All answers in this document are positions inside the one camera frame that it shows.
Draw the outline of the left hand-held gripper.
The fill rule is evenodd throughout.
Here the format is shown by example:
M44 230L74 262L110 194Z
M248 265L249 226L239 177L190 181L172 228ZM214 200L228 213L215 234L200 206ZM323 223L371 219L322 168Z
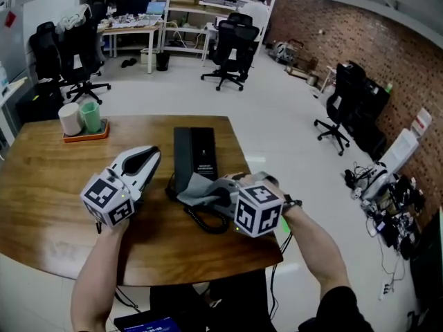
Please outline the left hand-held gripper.
M157 146L135 147L120 153L110 167L94 174L80 193L97 221L115 228L135 212L135 202L150 183L161 161Z

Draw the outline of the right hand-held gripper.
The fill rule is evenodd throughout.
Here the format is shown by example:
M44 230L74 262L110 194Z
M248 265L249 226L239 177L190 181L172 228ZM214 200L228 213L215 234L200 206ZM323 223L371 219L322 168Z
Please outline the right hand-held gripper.
M277 180L266 172L253 175L253 185L243 185L243 173L229 174L220 178L226 188L238 189L237 202L230 198L206 201L204 206L233 220L234 230L249 237L260 237L272 232L278 224L284 200L265 180L278 186Z

